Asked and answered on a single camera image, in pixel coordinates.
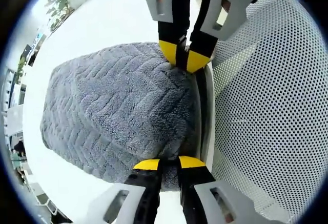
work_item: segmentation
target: mesh panel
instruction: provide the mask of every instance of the mesh panel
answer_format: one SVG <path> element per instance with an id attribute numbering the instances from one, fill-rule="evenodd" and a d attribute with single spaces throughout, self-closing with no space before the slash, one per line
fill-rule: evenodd
<path id="1" fill-rule="evenodd" d="M 327 168 L 328 54 L 296 0 L 259 0 L 217 46 L 213 175 L 293 223 Z"/>

